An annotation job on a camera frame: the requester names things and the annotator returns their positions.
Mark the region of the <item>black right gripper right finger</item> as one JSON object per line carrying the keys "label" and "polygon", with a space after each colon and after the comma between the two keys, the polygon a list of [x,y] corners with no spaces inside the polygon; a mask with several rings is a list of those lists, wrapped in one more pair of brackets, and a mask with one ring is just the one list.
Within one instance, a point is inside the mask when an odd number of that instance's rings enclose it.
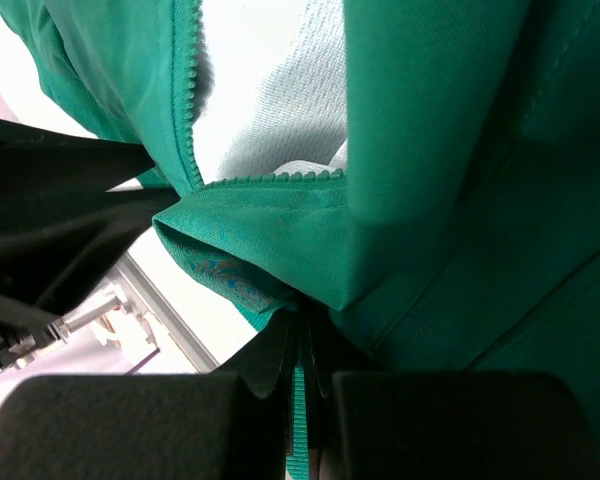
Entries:
{"label": "black right gripper right finger", "polygon": [[313,479],[600,479],[584,412],[552,375],[387,372],[320,310],[302,357]]}

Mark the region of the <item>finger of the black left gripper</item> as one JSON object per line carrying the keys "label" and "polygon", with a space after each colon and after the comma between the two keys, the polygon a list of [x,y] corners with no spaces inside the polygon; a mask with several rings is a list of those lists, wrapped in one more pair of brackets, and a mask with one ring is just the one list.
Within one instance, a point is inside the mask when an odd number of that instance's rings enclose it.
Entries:
{"label": "finger of the black left gripper", "polygon": [[151,169],[141,145],[0,119],[0,294],[63,315],[176,203],[171,187],[122,190]]}

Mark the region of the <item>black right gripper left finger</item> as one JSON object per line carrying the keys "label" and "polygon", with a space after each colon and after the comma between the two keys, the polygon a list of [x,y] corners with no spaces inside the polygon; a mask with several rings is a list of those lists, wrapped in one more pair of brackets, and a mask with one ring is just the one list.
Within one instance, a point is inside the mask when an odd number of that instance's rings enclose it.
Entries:
{"label": "black right gripper left finger", "polygon": [[0,479],[281,479],[298,317],[208,374],[37,376],[0,408]]}

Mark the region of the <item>green zip-up jacket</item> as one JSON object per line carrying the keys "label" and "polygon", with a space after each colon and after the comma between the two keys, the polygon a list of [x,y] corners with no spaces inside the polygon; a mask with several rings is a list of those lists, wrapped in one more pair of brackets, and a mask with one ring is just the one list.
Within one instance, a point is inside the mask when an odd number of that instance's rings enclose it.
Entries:
{"label": "green zip-up jacket", "polygon": [[[309,475],[302,326],[387,372],[534,371],[600,448],[600,1],[0,1],[88,139],[141,145],[122,190],[256,328],[298,317],[291,444]],[[0,367],[62,315],[0,294]]]}

